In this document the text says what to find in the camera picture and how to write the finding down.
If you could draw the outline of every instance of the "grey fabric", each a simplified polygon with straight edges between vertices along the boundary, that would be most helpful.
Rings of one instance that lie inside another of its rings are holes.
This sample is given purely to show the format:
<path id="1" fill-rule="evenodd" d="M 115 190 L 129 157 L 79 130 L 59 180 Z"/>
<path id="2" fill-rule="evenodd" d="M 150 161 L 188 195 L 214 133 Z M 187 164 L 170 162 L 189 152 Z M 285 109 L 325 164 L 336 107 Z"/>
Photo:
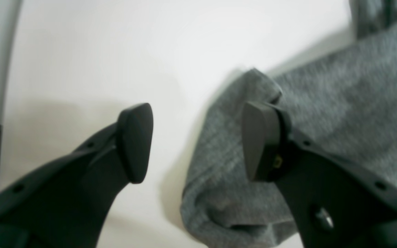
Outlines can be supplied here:
<path id="1" fill-rule="evenodd" d="M 397 186 L 397 1 L 391 2 L 359 0 L 361 39 L 351 47 L 273 80 L 252 69 L 209 108 L 181 205 L 194 237 L 210 248 L 266 248 L 297 232 L 276 186 L 247 181 L 246 101 L 277 102 L 326 151 Z"/>

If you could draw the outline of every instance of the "grey sweatpants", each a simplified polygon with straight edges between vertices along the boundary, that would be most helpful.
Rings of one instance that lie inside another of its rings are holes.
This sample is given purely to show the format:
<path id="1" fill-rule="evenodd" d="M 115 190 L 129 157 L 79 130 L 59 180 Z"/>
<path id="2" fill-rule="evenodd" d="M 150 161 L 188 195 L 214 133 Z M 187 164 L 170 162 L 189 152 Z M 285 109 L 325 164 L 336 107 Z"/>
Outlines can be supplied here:
<path id="1" fill-rule="evenodd" d="M 252 69 L 209 108 L 181 215 L 210 248 L 266 248 L 297 232 L 277 187 L 247 180 L 245 101 L 277 103 L 326 151 L 397 186 L 397 0 L 358 0 L 356 7 L 356 44 L 274 79 Z"/>

